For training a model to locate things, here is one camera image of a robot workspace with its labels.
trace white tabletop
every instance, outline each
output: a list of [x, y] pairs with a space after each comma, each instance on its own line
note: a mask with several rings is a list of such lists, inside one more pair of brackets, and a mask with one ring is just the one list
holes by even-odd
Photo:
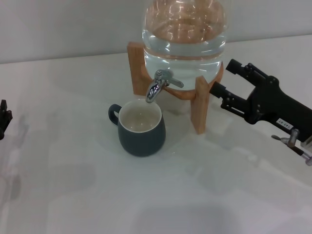
[[[234, 58], [276, 76], [312, 107], [312, 36], [229, 43]], [[253, 87], [225, 72], [247, 98]], [[13, 112], [0, 141], [1, 234], [311, 234], [312, 168], [272, 134], [220, 108], [196, 135], [189, 102], [163, 92], [167, 140], [127, 154], [108, 119], [133, 95], [127, 54], [0, 65]]]

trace spout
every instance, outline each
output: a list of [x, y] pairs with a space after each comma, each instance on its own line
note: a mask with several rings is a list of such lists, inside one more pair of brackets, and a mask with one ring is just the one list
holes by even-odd
[[160, 91], [165, 86], [166, 82], [164, 80], [153, 80], [147, 89], [145, 100], [147, 103], [152, 103]]

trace white label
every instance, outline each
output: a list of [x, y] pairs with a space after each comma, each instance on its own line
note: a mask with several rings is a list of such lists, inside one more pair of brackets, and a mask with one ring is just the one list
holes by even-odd
[[288, 123], [288, 122], [282, 120], [281, 118], [279, 118], [278, 121], [276, 121], [276, 122], [277, 122], [278, 124], [282, 125], [284, 128], [287, 128], [288, 130], [290, 130], [290, 129], [293, 128], [293, 126], [292, 126], [290, 123]]

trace mug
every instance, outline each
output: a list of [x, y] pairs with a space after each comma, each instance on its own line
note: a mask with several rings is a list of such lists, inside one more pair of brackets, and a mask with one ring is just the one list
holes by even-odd
[[108, 116], [118, 126], [119, 141], [128, 153], [146, 157], [163, 146], [166, 128], [161, 109], [156, 103], [139, 99], [123, 107], [113, 104], [108, 110]]

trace wooden stand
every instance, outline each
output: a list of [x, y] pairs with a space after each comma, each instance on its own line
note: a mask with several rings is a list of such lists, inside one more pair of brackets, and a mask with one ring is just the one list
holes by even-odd
[[[144, 60], [144, 45], [130, 42], [128, 44], [128, 57], [131, 70], [132, 87], [135, 95], [145, 96], [147, 89], [153, 81], [148, 75]], [[191, 101], [191, 121], [197, 134], [206, 131], [206, 118], [209, 104], [210, 89], [214, 82], [221, 82], [223, 76], [223, 63], [215, 79], [208, 83], [203, 76], [196, 78], [195, 89], [179, 91], [165, 87], [168, 93], [181, 100]]]

